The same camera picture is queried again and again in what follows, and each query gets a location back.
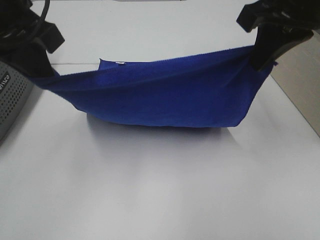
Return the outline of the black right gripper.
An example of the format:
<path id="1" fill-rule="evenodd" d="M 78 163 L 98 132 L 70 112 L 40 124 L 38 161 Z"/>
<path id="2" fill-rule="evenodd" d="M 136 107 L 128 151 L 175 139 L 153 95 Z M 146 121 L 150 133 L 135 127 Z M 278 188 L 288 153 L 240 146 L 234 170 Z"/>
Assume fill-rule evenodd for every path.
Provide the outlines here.
<path id="1" fill-rule="evenodd" d="M 245 4 L 236 22 L 246 33 L 258 28 L 249 62 L 256 71 L 261 71 L 314 36 L 314 31 L 320 28 L 320 2 L 258 0 Z"/>

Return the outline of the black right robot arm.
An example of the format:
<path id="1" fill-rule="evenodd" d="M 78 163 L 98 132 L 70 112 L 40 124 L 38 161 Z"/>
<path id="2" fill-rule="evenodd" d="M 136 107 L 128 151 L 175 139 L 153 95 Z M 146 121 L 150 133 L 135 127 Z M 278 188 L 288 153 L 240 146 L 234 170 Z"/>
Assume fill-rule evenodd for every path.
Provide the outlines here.
<path id="1" fill-rule="evenodd" d="M 236 22 L 250 33 L 257 29 L 250 64 L 261 71 L 320 28 L 318 0 L 258 0 L 243 6 Z"/>

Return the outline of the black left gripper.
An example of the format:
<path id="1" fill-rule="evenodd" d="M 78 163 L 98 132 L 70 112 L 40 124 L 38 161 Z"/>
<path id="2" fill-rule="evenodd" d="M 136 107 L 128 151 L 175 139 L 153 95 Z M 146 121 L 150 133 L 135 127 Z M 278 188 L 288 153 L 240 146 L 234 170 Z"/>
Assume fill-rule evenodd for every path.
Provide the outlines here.
<path id="1" fill-rule="evenodd" d="M 31 78 L 55 75 L 48 54 L 65 39 L 58 27 L 46 21 L 50 1 L 45 0 L 40 14 L 32 10 L 32 0 L 0 2 L 0 59 Z"/>

